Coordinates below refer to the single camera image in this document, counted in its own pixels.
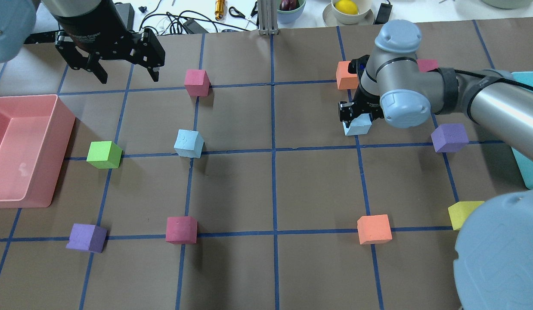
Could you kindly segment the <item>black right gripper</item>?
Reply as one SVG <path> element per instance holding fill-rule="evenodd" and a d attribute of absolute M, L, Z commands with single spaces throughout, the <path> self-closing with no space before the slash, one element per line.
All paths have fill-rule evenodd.
<path fill-rule="evenodd" d="M 380 105 L 379 96 L 367 92 L 360 84 L 360 79 L 366 72 L 366 65 L 369 55 L 363 55 L 357 59 L 352 59 L 349 64 L 349 72 L 357 73 L 359 77 L 359 86 L 355 91 L 353 100 L 350 102 L 340 101 L 338 103 L 339 121 L 351 122 L 361 114 L 370 114 L 371 120 L 384 118 Z"/>

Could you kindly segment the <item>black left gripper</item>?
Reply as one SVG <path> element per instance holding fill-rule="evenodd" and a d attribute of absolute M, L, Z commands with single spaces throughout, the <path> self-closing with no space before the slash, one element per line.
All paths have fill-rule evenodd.
<path fill-rule="evenodd" d="M 163 46 L 151 29 L 129 30 L 113 1 L 52 0 L 51 14 L 62 28 L 55 47 L 72 69 L 85 69 L 106 84 L 100 61 L 124 59 L 147 68 L 152 81 L 159 81 Z"/>

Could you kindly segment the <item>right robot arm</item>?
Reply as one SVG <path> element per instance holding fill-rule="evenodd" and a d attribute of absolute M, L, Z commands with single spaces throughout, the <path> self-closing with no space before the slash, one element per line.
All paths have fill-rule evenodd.
<path fill-rule="evenodd" d="M 359 85 L 351 102 L 339 102 L 340 121 L 350 125 L 371 114 L 406 129 L 432 113 L 463 112 L 533 161 L 533 87 L 494 69 L 420 72 L 415 53 L 421 40 L 408 20 L 385 23 L 371 55 L 351 63 Z M 454 248 L 463 309 L 533 310 L 533 189 L 481 204 L 465 220 Z"/>

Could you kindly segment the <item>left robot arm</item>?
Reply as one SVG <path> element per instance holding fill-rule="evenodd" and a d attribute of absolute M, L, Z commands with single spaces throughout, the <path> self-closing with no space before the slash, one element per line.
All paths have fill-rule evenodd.
<path fill-rule="evenodd" d="M 105 84 L 108 74 L 100 62 L 123 59 L 158 82 L 164 48 L 151 29 L 131 30 L 112 0 L 0 0 L 0 63 L 19 54 L 41 7 L 56 25 L 56 51 L 71 69 L 91 72 Z"/>

